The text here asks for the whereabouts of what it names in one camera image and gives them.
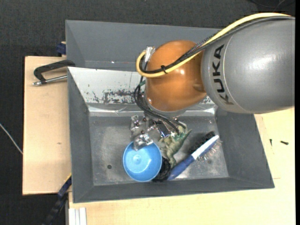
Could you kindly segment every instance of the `black cable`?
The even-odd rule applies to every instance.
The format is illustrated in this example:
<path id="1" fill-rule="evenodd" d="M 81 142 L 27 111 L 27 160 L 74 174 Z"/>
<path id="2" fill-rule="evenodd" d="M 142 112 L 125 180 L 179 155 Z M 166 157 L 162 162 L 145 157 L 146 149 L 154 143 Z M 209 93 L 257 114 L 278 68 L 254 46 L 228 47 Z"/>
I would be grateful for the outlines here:
<path id="1" fill-rule="evenodd" d="M 252 20 L 252 21 L 249 21 L 247 22 L 246 24 L 243 24 L 242 26 L 238 26 L 232 30 L 230 30 L 229 32 L 227 32 L 226 34 L 220 36 L 219 38 L 209 42 L 208 44 L 204 45 L 204 46 L 201 46 L 203 43 L 205 43 L 209 38 L 206 38 L 204 39 L 203 41 L 201 41 L 200 43 L 196 44 L 194 47 L 192 47 L 189 51 L 187 51 L 185 54 L 183 54 L 182 56 L 180 56 L 175 62 L 167 65 L 167 66 L 164 66 L 164 67 L 161 67 L 159 69 L 155 69 L 155 70 L 151 70 L 151 71 L 146 71 L 145 69 L 143 69 L 143 66 L 142 66 L 142 62 L 143 60 L 141 59 L 140 61 L 140 70 L 143 72 L 143 73 L 146 73 L 146 74 L 155 74 L 155 73 L 158 73 L 158 72 L 162 72 L 164 70 L 167 70 L 167 69 L 170 69 L 174 66 L 176 66 L 177 64 L 179 64 L 180 62 L 184 61 L 185 59 L 193 56 L 194 54 L 196 53 L 199 53 L 200 51 L 204 50 L 205 48 L 207 48 L 208 46 L 214 44 L 215 42 L 219 41 L 220 39 L 223 39 L 229 35 L 231 35 L 232 33 L 236 32 L 236 31 L 239 31 L 241 29 L 244 29 L 250 25 L 253 25 L 253 24 L 256 24 L 256 23 L 261 23 L 261 22 L 265 22 L 265 21 L 271 21 L 271 20 L 286 20 L 286 19 L 295 19 L 294 17 L 291 17 L 291 16 L 273 16 L 273 17 L 266 17 L 266 18 L 257 18 L 255 20 Z"/>
<path id="2" fill-rule="evenodd" d="M 179 123 L 178 121 L 174 120 L 174 119 L 170 119 L 166 116 L 163 116 L 153 110 L 151 110 L 147 104 L 143 104 L 141 101 L 140 101 L 140 89 L 141 89 L 141 86 L 140 85 L 137 85 L 137 87 L 135 88 L 135 91 L 134 91 L 134 100 L 135 100 L 135 103 L 138 105 L 138 107 L 140 109 L 142 109 L 146 114 L 148 115 L 151 115 L 153 117 L 156 117 L 156 118 L 159 118 L 161 120 L 163 120 L 164 122 L 166 122 L 167 124 L 169 124 L 172 128 L 174 128 L 176 130 L 176 132 L 179 134 L 179 130 L 178 128 L 173 124 L 177 124 L 179 126 L 182 126 L 185 128 L 184 125 L 182 125 L 181 123 Z"/>
<path id="3" fill-rule="evenodd" d="M 275 6 L 275 7 L 274 7 L 274 6 L 268 6 L 268 5 L 264 5 L 264 4 L 258 3 L 258 2 L 256 2 L 255 0 L 247 0 L 247 1 L 252 2 L 252 3 L 254 3 L 254 4 L 256 4 L 256 5 L 259 5 L 259 6 L 265 7 L 265 8 L 274 8 L 273 12 L 275 12 L 276 9 L 287 7 L 287 6 L 291 5 L 291 4 L 293 4 L 296 0 L 292 1 L 291 3 L 285 4 L 285 5 L 282 6 L 282 7 L 280 7 L 280 4 L 282 4 L 282 3 L 285 2 L 286 0 L 280 1 L 280 2 L 277 4 L 277 6 Z"/>

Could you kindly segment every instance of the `gray bin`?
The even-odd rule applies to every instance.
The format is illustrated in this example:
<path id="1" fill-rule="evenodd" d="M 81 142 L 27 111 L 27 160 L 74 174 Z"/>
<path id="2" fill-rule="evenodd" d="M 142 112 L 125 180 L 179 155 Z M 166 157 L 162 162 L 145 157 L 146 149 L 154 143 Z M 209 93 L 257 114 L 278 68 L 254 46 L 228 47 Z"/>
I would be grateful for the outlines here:
<path id="1" fill-rule="evenodd" d="M 67 58 L 81 67 L 68 69 L 75 203 L 274 187 L 254 116 L 216 110 L 212 102 L 201 102 L 180 117 L 192 133 L 175 157 L 184 159 L 189 147 L 213 130 L 222 147 L 209 162 L 196 161 L 161 183 L 135 182 L 123 169 L 130 117 L 143 115 L 130 98 L 139 81 L 136 57 L 146 46 L 175 39 L 199 42 L 216 29 L 83 21 L 67 21 L 66 28 Z"/>

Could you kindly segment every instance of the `blue plastic bowl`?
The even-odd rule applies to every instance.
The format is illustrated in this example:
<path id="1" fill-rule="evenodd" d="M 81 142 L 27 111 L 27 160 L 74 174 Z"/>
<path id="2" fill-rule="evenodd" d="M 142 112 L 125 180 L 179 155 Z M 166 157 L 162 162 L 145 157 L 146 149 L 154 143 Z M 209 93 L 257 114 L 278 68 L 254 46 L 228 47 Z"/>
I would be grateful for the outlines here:
<path id="1" fill-rule="evenodd" d="M 125 172 L 138 182 L 147 182 L 155 178 L 161 165 L 162 156 L 155 143 L 135 151 L 133 142 L 131 142 L 124 150 L 123 166 Z"/>

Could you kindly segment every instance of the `brush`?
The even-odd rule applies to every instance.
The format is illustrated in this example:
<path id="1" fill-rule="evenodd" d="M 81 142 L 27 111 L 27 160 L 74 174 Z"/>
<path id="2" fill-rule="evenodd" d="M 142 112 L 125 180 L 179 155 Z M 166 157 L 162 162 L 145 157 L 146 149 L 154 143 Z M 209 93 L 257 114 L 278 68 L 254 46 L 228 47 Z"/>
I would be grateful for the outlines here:
<path id="1" fill-rule="evenodd" d="M 207 154 L 211 149 L 213 149 L 214 145 L 217 143 L 219 139 L 218 135 L 213 136 L 211 139 L 206 141 L 200 148 L 198 148 L 196 151 L 194 151 L 191 155 L 189 155 L 186 159 L 184 159 L 182 162 L 177 164 L 170 173 L 170 176 L 168 177 L 168 180 L 173 180 L 177 176 L 179 176 L 186 168 L 194 161 L 196 161 L 197 158 L 202 158 Z"/>

